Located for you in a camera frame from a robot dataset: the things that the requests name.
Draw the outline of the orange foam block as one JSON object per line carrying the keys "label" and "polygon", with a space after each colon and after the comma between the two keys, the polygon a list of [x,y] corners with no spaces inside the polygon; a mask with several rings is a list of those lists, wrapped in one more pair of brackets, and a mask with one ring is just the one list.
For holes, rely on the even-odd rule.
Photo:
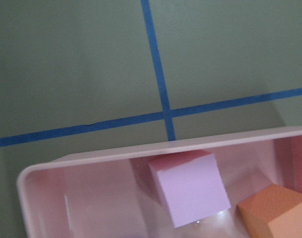
{"label": "orange foam block", "polygon": [[238,208],[252,238],[302,238],[302,193],[272,184]]}

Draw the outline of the pink foam block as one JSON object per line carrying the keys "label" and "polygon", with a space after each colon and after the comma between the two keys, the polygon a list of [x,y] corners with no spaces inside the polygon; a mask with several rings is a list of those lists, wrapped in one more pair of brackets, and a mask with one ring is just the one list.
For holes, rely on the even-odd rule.
{"label": "pink foam block", "polygon": [[149,161],[148,165],[159,200],[175,228],[231,207],[213,153],[173,153]]}

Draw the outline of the pink plastic bin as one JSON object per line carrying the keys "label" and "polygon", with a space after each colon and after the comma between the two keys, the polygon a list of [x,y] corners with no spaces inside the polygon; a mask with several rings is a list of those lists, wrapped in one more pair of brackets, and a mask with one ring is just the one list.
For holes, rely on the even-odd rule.
{"label": "pink plastic bin", "polygon": [[[215,155],[231,207],[175,228],[148,163],[195,150]],[[302,126],[71,154],[16,184],[30,238],[247,238],[240,202],[272,184],[302,193]]]}

